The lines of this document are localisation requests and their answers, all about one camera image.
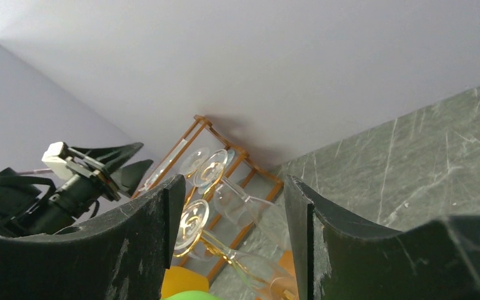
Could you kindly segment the clear wine glass front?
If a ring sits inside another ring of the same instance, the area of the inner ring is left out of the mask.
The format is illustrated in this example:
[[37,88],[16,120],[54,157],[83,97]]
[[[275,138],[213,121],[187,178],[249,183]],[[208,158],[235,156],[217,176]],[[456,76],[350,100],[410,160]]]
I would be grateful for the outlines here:
[[288,222],[284,209],[265,199],[248,194],[225,175],[229,152],[220,149],[192,176],[194,185],[203,194],[212,193],[218,213],[243,229],[254,224],[262,233],[285,251],[291,250]]

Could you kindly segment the orange plastic wine glass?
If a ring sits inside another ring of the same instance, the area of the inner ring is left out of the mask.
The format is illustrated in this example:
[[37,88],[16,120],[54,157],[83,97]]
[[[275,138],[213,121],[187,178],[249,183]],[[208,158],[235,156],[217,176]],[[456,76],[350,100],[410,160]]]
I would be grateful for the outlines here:
[[181,266],[171,266],[165,270],[161,288],[161,298],[166,299],[185,291],[208,292],[208,279],[192,270]]

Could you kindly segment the green plastic wine glass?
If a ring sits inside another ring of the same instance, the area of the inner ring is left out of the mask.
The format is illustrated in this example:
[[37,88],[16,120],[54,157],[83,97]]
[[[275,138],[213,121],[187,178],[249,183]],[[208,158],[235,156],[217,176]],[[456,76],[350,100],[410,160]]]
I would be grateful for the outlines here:
[[165,297],[163,300],[222,300],[220,297],[217,297],[209,292],[205,291],[183,291],[177,294],[174,294],[169,297]]

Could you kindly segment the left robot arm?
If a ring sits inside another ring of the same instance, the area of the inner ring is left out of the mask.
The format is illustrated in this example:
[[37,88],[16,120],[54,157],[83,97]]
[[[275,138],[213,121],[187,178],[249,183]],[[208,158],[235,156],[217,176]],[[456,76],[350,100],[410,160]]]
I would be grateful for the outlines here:
[[86,148],[54,142],[42,156],[47,169],[0,172],[0,236],[54,234],[83,214],[96,217],[100,198],[119,201],[138,189],[152,159],[129,163],[143,147]]

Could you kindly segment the clear wine glass back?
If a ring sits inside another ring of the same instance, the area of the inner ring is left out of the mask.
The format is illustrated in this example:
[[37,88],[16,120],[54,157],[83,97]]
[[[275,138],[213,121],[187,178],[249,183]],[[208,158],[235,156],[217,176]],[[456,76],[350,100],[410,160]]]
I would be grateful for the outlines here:
[[210,149],[202,147],[192,152],[179,167],[179,173],[183,176],[190,177],[193,175],[201,165],[209,158]]

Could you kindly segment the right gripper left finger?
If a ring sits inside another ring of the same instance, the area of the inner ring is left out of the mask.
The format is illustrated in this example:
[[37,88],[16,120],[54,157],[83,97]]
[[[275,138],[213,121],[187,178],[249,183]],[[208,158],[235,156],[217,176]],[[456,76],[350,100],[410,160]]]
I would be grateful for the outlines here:
[[0,237],[0,299],[160,299],[185,195],[175,175],[56,234]]

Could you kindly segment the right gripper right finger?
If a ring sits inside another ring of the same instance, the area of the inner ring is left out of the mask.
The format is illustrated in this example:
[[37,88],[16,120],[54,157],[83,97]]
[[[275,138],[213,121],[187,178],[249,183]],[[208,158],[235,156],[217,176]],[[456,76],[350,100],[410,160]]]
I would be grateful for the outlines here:
[[480,216],[398,231],[295,176],[283,194],[301,299],[480,299]]

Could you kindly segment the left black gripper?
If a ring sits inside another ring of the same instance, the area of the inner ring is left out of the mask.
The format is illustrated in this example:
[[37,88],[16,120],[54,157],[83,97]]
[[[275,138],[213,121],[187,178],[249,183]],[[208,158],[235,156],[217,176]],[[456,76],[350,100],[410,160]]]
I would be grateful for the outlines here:
[[69,203],[92,203],[100,197],[118,201],[121,194],[132,197],[153,164],[152,159],[122,167],[143,148],[142,142],[123,146],[85,148],[69,147],[64,158],[71,176],[64,184],[64,199]]

